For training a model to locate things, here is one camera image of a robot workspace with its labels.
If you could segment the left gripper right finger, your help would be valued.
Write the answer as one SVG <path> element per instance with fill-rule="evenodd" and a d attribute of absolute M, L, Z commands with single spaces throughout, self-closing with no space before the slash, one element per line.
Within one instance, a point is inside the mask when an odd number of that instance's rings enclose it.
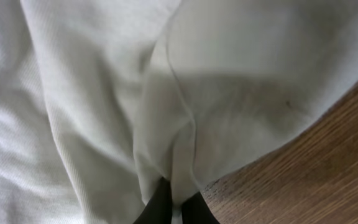
<path fill-rule="evenodd" d="M 182 204 L 181 214 L 183 224 L 220 224 L 200 192 Z"/>

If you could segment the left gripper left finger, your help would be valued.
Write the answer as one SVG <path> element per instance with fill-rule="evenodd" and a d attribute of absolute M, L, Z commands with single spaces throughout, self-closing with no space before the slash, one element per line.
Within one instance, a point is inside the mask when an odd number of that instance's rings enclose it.
<path fill-rule="evenodd" d="M 172 208 L 170 182 L 161 178 L 152 198 L 134 224 L 171 224 Z"/>

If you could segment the white t-shirt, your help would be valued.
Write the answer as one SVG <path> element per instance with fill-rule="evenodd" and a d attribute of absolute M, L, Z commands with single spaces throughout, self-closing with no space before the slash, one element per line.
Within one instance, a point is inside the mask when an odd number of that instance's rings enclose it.
<path fill-rule="evenodd" d="M 0 223 L 132 223 L 358 82 L 358 1 L 0 0 Z"/>

